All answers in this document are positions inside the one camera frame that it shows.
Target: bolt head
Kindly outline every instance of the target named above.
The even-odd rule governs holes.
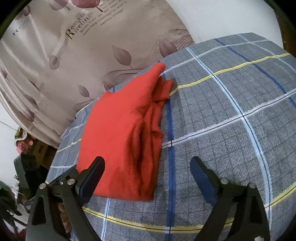
[[[221,178],[220,182],[222,184],[227,184],[228,183],[228,180],[226,178]]]
[[[40,189],[44,189],[46,187],[46,183],[41,183],[40,185],[39,185],[39,188]]]
[[[73,185],[75,183],[75,180],[74,179],[69,179],[67,181],[68,185]]]
[[[250,188],[256,188],[256,185],[255,185],[254,183],[250,183],[250,184],[249,184],[249,187],[250,187]]]

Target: curtain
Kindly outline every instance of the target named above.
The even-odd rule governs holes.
[[[191,43],[166,0],[33,0],[0,42],[0,102],[57,147],[84,106]]]

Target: folded red garment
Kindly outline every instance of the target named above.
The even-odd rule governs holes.
[[[163,63],[126,84],[106,92],[93,106],[78,157],[78,171],[101,156],[105,172],[95,195],[133,201],[150,201],[157,181],[162,132],[161,109],[173,82],[159,75]]]

